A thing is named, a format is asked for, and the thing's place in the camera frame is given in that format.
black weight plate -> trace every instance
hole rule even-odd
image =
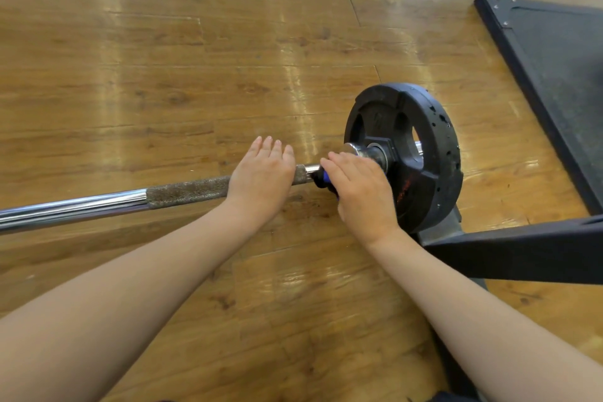
[[[422,157],[412,138],[413,127]],[[440,103],[411,84],[365,89],[348,117],[344,142],[366,146],[373,137],[389,139],[394,148],[394,165],[387,176],[400,227],[415,233],[442,221],[456,204],[463,172],[456,133]]]

hand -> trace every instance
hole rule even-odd
[[[282,151],[280,140],[258,137],[239,162],[228,188],[225,204],[244,213],[259,229],[283,208],[296,170],[296,159],[290,145]]]
[[[403,232],[398,226],[391,187],[377,162],[331,152],[320,164],[339,194],[341,220],[365,248],[371,249]]]

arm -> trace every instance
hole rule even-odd
[[[0,400],[98,401],[203,280],[282,208],[293,149],[258,137],[227,199],[0,321]]]
[[[372,160],[321,160],[352,234],[423,310],[464,371],[496,402],[594,401],[603,367],[423,250],[397,225]]]

rubber weight plate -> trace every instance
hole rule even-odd
[[[454,208],[463,185],[458,140],[446,111],[426,89],[403,83],[365,89],[348,117],[344,142],[389,147],[393,162],[387,177],[406,232],[435,226]]]

wooden floor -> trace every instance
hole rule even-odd
[[[316,162],[360,91],[400,81],[455,125],[466,231],[585,216],[472,1],[0,0],[0,207],[229,173],[256,135]],[[0,312],[215,205],[2,236]],[[488,286],[603,363],[602,288]],[[423,402],[445,386],[421,313],[303,185],[106,400]]]

